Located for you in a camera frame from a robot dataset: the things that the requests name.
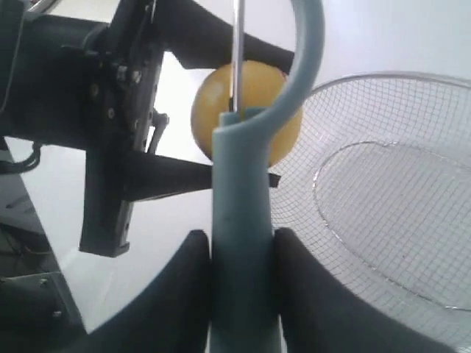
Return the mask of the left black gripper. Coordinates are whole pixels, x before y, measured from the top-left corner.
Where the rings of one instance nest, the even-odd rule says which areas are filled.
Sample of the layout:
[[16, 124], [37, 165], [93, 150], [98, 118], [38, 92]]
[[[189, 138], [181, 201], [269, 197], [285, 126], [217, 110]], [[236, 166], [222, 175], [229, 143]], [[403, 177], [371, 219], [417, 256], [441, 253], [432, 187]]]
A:
[[1, 135], [85, 152], [79, 249], [125, 253], [132, 202], [277, 188], [281, 175], [144, 153], [163, 49], [153, 1], [120, 1], [110, 23], [1, 5]]

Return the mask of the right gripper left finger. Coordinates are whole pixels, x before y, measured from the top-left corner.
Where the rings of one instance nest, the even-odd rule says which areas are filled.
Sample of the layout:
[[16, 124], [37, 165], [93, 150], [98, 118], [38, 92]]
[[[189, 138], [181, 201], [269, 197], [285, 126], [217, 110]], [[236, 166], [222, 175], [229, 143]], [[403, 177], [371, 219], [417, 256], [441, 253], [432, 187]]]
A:
[[136, 298], [64, 352], [204, 352], [209, 323], [209, 242], [193, 230]]

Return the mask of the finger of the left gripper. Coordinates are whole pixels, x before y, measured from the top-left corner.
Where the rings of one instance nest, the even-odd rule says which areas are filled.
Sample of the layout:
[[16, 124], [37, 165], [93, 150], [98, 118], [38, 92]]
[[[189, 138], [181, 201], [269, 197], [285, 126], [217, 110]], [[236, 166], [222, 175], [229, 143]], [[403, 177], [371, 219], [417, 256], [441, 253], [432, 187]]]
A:
[[[170, 51], [185, 69], [217, 69], [232, 57], [233, 27], [195, 1], [158, 1], [157, 28]], [[289, 70], [294, 52], [244, 36], [244, 59]]]

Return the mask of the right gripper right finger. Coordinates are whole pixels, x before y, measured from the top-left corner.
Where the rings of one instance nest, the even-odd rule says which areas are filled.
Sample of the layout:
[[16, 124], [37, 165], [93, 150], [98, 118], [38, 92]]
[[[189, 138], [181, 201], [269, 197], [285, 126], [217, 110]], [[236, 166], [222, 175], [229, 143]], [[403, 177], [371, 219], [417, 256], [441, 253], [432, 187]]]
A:
[[384, 315], [340, 283], [295, 232], [274, 236], [279, 313], [289, 352], [452, 352]]

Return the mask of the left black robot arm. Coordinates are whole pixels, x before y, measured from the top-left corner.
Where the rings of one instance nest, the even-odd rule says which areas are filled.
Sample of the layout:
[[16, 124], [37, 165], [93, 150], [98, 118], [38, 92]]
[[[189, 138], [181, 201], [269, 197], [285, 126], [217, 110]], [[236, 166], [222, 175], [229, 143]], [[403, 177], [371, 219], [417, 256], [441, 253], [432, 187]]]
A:
[[82, 252], [125, 253], [135, 201], [211, 186], [210, 169], [146, 153], [163, 55], [215, 69], [232, 54], [231, 25], [194, 1], [120, 1], [110, 23], [1, 3], [1, 136], [32, 142], [1, 173], [36, 168], [44, 145], [85, 158]]

